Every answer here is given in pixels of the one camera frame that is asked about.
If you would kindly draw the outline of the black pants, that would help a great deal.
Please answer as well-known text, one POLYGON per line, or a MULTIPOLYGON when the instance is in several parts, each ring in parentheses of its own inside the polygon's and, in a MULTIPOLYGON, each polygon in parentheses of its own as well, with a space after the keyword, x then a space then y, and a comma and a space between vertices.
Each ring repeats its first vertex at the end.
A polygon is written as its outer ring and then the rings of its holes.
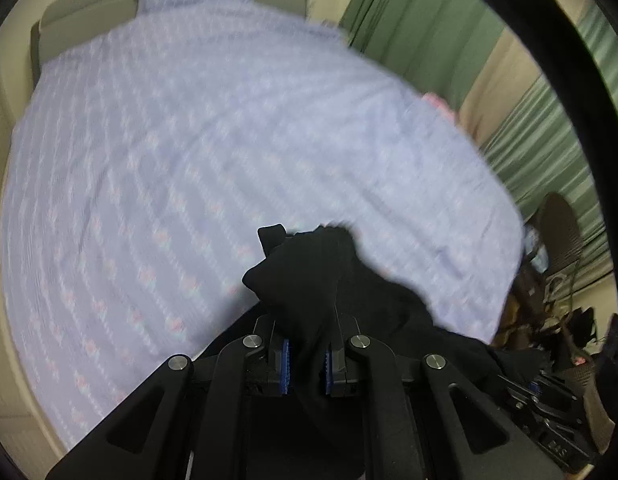
POLYGON ((287 384, 278 393, 242 397, 228 471, 217 479, 356 479, 358 453, 346 439, 353 416, 327 385, 341 316, 355 318, 362 333, 398 356, 445 356, 507 416, 506 383, 528 382, 538 372, 536 352, 506 354, 437 326, 415 292, 359 258, 342 226, 295 234, 267 226, 258 235, 264 257, 243 278, 257 303, 202 356, 214 356, 251 333, 260 316, 272 315, 285 327, 287 384))

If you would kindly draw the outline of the brown wicker chair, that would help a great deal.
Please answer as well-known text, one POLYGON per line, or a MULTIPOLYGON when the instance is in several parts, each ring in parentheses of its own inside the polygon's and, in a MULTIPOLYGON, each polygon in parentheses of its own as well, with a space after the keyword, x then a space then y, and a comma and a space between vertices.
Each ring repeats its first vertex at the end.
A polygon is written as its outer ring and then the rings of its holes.
POLYGON ((616 424, 597 391, 597 366, 586 345, 595 337, 593 310, 574 307, 583 237, 571 204, 546 194, 525 223, 522 261, 512 285, 518 309, 508 342, 546 359, 523 408, 522 426, 566 467, 607 452, 616 424))

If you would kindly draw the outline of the purple floral bed cover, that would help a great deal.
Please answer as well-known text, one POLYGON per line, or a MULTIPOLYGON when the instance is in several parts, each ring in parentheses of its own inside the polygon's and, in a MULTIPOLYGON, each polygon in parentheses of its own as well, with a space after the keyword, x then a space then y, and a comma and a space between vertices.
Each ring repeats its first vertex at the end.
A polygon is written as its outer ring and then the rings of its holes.
POLYGON ((253 303, 260 226, 352 227, 437 323, 489 341, 522 219, 466 133, 338 30, 250 0, 140 0, 45 63, 12 134, 3 294, 71 448, 253 303))

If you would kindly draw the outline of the green curtain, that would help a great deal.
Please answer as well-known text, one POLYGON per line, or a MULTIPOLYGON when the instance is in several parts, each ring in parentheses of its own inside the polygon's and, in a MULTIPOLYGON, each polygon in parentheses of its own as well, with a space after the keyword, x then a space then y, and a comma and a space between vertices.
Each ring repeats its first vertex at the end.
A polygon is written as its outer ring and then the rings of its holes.
MULTIPOLYGON (((438 94, 456 114, 507 29, 481 0, 351 0, 341 25, 353 49, 419 92, 438 94)), ((524 216, 546 193, 562 193, 582 231, 582 266, 587 271, 610 268, 589 166, 542 73, 479 149, 524 216)))

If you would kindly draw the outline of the beige curtain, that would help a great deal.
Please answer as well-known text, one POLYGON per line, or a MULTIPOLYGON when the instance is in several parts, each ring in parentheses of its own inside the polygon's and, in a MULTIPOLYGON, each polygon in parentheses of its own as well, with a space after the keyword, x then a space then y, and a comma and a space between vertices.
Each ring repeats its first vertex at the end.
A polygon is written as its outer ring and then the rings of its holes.
POLYGON ((481 146, 499 129, 541 71, 507 28, 495 43, 458 112, 458 123, 481 146))

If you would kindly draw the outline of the pink blanket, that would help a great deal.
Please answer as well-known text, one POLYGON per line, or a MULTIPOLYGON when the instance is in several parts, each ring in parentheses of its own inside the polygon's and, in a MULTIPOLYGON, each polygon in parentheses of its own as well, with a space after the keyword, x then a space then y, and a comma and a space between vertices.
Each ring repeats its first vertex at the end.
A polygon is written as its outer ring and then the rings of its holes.
POLYGON ((445 99, 438 96, 438 94, 435 94, 434 92, 427 92, 422 95, 422 99, 431 106, 435 107, 435 109, 438 110, 438 112, 449 122, 452 122, 452 124, 456 124, 458 122, 458 114, 456 114, 456 111, 450 107, 449 103, 446 102, 445 99))

